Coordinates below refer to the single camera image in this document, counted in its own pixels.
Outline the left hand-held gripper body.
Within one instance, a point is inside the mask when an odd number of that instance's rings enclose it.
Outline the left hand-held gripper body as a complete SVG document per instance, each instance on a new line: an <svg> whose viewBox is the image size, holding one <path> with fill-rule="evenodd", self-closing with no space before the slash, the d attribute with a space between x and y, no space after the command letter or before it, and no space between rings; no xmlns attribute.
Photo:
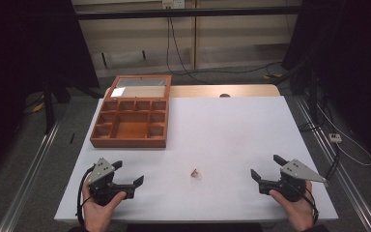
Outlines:
<svg viewBox="0 0 371 232"><path fill-rule="evenodd" d="M117 193L122 191L127 194L125 199L134 197L134 184L117 185L113 182L114 174L112 163L100 158L89 177L90 194L94 201L101 206L107 205Z"/></svg>

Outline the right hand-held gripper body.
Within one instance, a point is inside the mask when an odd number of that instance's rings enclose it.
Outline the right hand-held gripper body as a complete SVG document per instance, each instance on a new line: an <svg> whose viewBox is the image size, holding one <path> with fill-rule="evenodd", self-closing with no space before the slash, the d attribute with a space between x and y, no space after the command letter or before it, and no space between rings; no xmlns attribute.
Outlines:
<svg viewBox="0 0 371 232"><path fill-rule="evenodd" d="M280 192L287 200L297 202L304 197L306 180L325 183L327 179L310 169L298 159L289 160L280 166L280 179L278 181L263 180L258 184L261 194L269 194L272 189Z"/></svg>

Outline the wooden compartment box with lid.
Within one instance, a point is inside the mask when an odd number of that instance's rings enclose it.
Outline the wooden compartment box with lid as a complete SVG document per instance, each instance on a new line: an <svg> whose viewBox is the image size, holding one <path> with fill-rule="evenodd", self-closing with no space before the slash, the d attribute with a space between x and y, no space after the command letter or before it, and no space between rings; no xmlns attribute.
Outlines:
<svg viewBox="0 0 371 232"><path fill-rule="evenodd" d="M118 75L103 99L95 148L165 148L172 76Z"/></svg>

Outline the person's right hand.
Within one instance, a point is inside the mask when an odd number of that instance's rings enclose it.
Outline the person's right hand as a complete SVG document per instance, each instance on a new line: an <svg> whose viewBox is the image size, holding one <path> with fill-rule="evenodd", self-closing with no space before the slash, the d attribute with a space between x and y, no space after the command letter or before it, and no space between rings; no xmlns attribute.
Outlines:
<svg viewBox="0 0 371 232"><path fill-rule="evenodd" d="M313 207L305 200L290 202L280 192L272 189L270 196L284 209L291 227L303 232L314 226Z"/></svg>

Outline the person's left hand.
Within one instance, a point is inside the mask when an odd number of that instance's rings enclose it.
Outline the person's left hand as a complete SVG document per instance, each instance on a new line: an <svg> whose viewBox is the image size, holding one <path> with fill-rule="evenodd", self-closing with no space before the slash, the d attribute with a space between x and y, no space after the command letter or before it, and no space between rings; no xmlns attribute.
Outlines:
<svg viewBox="0 0 371 232"><path fill-rule="evenodd" d="M90 199L88 188L85 188L82 193L83 197L87 199L83 204L84 227L89 232L107 232L116 207L125 199L127 194L123 191L119 192L107 205L101 206Z"/></svg>

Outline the white table cover board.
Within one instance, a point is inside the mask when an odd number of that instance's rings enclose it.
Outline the white table cover board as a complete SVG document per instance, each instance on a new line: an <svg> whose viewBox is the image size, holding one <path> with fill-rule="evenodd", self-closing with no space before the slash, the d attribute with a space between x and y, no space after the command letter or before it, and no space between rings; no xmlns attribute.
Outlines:
<svg viewBox="0 0 371 232"><path fill-rule="evenodd" d="M283 97L173 98L163 149L97 149L85 141L56 220L76 220L78 186L100 158L123 162L117 183L144 177L132 199L113 217L131 223L249 222L285 217L261 194L254 169L266 180L280 177L273 156L315 166ZM202 180L190 177L197 168Z"/></svg>

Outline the black metal stand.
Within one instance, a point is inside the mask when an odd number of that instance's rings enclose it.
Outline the black metal stand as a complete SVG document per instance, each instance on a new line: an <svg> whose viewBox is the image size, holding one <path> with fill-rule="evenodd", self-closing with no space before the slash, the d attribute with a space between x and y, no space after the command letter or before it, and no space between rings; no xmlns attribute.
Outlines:
<svg viewBox="0 0 371 232"><path fill-rule="evenodd" d="M45 106L46 129L49 134L55 124L52 97L59 103L68 103L71 95L67 90L67 81L61 75L47 75L43 79L43 101Z"/></svg>

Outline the black curtain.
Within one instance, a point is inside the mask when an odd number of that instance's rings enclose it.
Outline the black curtain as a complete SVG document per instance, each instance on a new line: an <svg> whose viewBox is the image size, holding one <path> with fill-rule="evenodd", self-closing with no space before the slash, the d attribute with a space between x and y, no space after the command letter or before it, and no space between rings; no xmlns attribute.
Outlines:
<svg viewBox="0 0 371 232"><path fill-rule="evenodd" d="M315 70L331 100L371 154L371 0L301 0L282 67L292 69L321 38Z"/></svg>
<svg viewBox="0 0 371 232"><path fill-rule="evenodd" d="M71 0L0 0L0 161L23 117L26 98L99 86Z"/></svg>

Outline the black horizontal bar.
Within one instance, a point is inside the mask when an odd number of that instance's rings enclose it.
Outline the black horizontal bar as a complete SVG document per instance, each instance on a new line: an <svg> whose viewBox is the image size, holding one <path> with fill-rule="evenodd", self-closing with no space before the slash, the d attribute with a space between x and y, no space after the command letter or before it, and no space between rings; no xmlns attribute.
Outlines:
<svg viewBox="0 0 371 232"><path fill-rule="evenodd" d="M301 6L261 7L261 8L218 8L218 9L179 9L179 10L142 10L120 12L78 12L77 20L166 18L228 15L297 15L303 11Z"/></svg>

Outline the metal floor rail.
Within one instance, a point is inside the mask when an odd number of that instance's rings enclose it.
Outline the metal floor rail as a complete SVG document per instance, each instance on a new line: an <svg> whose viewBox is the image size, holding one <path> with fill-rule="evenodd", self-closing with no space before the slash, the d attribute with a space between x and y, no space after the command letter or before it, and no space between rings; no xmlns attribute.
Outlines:
<svg viewBox="0 0 371 232"><path fill-rule="evenodd" d="M35 154L30 167L27 169L26 175L22 180L16 195L14 196L9 209L7 210L6 214L4 214L0 222L0 232L14 232L19 217L31 194L32 187L35 184L39 173L41 172L43 163L51 148L54 138L57 135L60 122L61 120L56 120L48 133L43 137L43 141L38 152Z"/></svg>
<svg viewBox="0 0 371 232"><path fill-rule="evenodd" d="M329 196L338 200L332 193L341 191L341 198L347 198L346 203L357 215L357 223L365 232L371 232L371 207L358 187L368 177L363 171L371 168L371 155L345 129L333 122L329 110L325 112L317 104L317 116L321 119L313 119L306 99L294 97L294 102L301 116L300 132L315 165L327 177ZM330 133L339 133L342 142L331 143L328 139Z"/></svg>

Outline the white wall socket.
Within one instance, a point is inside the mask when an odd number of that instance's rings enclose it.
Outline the white wall socket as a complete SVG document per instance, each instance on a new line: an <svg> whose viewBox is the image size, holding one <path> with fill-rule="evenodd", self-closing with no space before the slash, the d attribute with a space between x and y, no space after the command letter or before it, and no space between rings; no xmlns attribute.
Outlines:
<svg viewBox="0 0 371 232"><path fill-rule="evenodd" d="M161 0L162 8L165 10L170 9L184 9L186 7L185 0Z"/></svg>

